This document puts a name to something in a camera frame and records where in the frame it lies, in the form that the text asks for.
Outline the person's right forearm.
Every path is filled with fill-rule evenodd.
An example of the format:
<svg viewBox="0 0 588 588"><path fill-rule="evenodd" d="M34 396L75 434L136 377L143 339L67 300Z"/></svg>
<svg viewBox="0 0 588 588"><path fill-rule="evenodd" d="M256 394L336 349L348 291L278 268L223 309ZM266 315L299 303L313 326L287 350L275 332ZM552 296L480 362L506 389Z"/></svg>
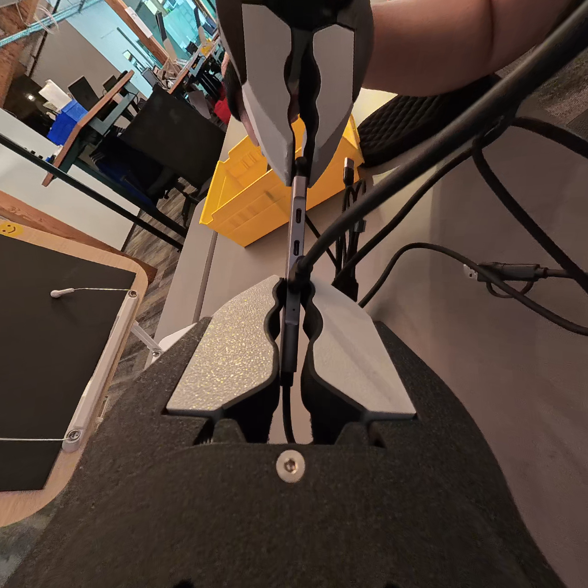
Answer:
<svg viewBox="0 0 588 588"><path fill-rule="evenodd" d="M578 1L385 1L372 4L363 88L408 96L451 92L534 46Z"/></svg>

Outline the black boom pole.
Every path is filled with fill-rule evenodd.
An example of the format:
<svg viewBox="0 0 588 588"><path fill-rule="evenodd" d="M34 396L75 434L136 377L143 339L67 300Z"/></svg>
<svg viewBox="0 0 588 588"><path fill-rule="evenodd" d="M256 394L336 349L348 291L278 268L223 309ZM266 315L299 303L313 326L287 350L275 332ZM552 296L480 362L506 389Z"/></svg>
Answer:
<svg viewBox="0 0 588 588"><path fill-rule="evenodd" d="M120 205L108 200L105 196L97 192L96 190L92 189L84 185L82 182L78 181L77 179L71 177L66 172L59 170L54 165L46 162L43 158L39 158L38 156L34 155L32 152L28 151L26 148L22 147L18 143L14 142L10 138L1 134L1 145L16 153L20 157L24 158L25 160L29 161L33 165L41 168L45 172L54 175L58 179L65 182L70 187L75 188L79 192L82 192L84 195L87 195L94 201L100 203L101 205L107 207L108 209L116 212L120 216L133 221L134 224L141 227L145 231L149 232L153 236L157 237L158 239L170 244L173 246L178 252L181 252L183 248L183 243L180 243L176 239L173 239L171 236L165 234L163 231L158 230L157 228L153 227L151 224L148 224L145 220L133 216L128 210L122 208Z"/></svg>

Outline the yellow plastic bin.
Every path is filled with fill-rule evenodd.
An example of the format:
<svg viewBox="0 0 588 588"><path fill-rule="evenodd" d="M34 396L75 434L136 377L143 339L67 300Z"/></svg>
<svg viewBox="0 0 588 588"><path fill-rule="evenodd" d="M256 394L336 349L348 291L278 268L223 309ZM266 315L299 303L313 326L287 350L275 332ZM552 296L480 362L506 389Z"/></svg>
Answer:
<svg viewBox="0 0 588 588"><path fill-rule="evenodd" d="M344 189L344 160L355 163L355 180L364 163L353 115L344 129L333 159L320 179L307 191L306 208L312 209ZM272 169L261 149L245 136L217 163L205 199L200 223L240 246L274 231L290 218L291 190Z"/></svg>

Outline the grey usb hub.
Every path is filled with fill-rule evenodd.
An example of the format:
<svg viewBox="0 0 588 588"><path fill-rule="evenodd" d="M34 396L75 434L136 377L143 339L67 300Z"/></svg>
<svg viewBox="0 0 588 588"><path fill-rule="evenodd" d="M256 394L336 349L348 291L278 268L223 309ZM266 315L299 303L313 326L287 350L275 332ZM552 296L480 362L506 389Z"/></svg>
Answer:
<svg viewBox="0 0 588 588"><path fill-rule="evenodd" d="M281 329L281 383L292 386L298 364L300 325L300 292L292 290L289 274L297 260L303 256L305 241L307 178L298 171L292 182L292 200L286 259L286 295Z"/></svg>

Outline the blue plastic bin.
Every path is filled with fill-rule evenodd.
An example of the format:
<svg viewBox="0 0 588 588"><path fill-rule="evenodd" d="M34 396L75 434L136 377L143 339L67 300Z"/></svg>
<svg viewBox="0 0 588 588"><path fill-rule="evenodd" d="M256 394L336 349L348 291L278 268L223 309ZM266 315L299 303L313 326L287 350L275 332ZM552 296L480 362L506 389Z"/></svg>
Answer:
<svg viewBox="0 0 588 588"><path fill-rule="evenodd" d="M57 115L51 126L47 139L58 146L65 145L76 124L80 122L88 111L75 99L67 103Z"/></svg>

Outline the wooden board with black panel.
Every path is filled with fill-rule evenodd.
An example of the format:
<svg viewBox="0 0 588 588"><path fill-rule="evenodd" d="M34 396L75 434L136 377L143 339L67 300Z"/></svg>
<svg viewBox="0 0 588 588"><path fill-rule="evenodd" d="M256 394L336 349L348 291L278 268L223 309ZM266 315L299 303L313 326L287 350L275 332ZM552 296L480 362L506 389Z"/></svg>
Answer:
<svg viewBox="0 0 588 588"><path fill-rule="evenodd" d="M148 277L136 261L12 221L1 223L1 437L62 438L107 343L125 292ZM1 443L1 527L41 511L68 485L111 384L130 330L91 417L81 448L62 443Z"/></svg>

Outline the person's right hand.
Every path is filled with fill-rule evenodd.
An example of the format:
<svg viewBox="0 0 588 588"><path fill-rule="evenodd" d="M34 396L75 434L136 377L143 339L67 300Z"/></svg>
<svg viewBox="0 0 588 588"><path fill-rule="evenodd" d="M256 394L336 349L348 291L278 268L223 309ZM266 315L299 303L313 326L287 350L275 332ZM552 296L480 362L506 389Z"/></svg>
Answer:
<svg viewBox="0 0 588 588"><path fill-rule="evenodd" d="M249 136L249 138L251 139L252 143L255 146L259 146L259 141L256 137L255 131L254 131L254 127L251 124L251 121L248 117L248 114L246 112L245 109L240 109L239 111L239 120L242 123L242 125L245 127L246 132L247 132L247 136Z"/></svg>

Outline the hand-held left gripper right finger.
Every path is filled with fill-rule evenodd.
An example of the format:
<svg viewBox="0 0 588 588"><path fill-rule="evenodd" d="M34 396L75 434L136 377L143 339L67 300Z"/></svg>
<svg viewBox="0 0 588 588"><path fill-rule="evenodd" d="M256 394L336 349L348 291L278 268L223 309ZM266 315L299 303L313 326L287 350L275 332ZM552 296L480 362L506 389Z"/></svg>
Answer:
<svg viewBox="0 0 588 588"><path fill-rule="evenodd" d="M310 284L300 376L314 419L411 419L416 409L370 316L330 283Z"/></svg>

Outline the wooden top desk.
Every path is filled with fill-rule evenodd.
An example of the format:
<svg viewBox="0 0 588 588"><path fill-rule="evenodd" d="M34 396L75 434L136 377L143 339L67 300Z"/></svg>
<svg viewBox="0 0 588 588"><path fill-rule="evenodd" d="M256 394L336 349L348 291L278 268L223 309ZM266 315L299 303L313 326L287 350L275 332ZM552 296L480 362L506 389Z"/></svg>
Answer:
<svg viewBox="0 0 588 588"><path fill-rule="evenodd" d="M139 90L132 83L134 75L133 70L123 73L114 86L76 123L55 156L55 168L68 173L72 166L83 167L86 165L83 155L88 148L97 148L119 119L132 120L131 111L139 95Z"/></svg>

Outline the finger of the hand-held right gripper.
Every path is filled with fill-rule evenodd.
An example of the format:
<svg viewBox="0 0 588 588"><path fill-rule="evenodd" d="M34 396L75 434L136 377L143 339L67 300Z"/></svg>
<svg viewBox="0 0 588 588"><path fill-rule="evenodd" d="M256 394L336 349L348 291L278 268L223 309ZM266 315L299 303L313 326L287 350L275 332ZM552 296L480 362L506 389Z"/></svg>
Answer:
<svg viewBox="0 0 588 588"><path fill-rule="evenodd" d="M243 4L246 80L243 101L268 164L290 187L295 154L286 65L292 53L294 4Z"/></svg>
<svg viewBox="0 0 588 588"><path fill-rule="evenodd" d="M313 187L334 157L353 106L355 34L333 24L313 34L303 64L303 155Z"/></svg>

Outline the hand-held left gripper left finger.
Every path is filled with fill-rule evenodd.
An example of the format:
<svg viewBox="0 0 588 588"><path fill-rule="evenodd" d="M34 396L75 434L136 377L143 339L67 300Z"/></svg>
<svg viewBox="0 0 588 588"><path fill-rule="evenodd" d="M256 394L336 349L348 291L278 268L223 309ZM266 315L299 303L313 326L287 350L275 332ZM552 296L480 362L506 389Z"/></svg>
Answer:
<svg viewBox="0 0 588 588"><path fill-rule="evenodd" d="M247 401L255 401L260 414L274 413L281 284L271 275L212 315L166 405L170 414L222 414Z"/></svg>

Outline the black rectangular panel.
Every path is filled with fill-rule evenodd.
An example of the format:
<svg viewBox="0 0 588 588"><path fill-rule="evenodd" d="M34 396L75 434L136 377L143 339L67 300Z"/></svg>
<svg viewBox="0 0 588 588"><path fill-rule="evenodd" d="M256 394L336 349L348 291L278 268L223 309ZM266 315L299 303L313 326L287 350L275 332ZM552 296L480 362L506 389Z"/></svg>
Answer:
<svg viewBox="0 0 588 588"><path fill-rule="evenodd" d="M156 86L121 140L200 188L215 172L225 134L185 100Z"/></svg>

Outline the dark ribbed object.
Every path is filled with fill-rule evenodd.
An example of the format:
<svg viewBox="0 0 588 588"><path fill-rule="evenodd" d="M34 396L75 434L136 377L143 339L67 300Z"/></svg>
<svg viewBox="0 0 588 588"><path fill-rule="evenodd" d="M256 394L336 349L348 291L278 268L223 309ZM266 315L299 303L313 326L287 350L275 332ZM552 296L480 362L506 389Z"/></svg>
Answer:
<svg viewBox="0 0 588 588"><path fill-rule="evenodd" d="M500 80L494 73L440 95L397 95L371 113L357 128L364 167L370 169L386 164L427 141Z"/></svg>

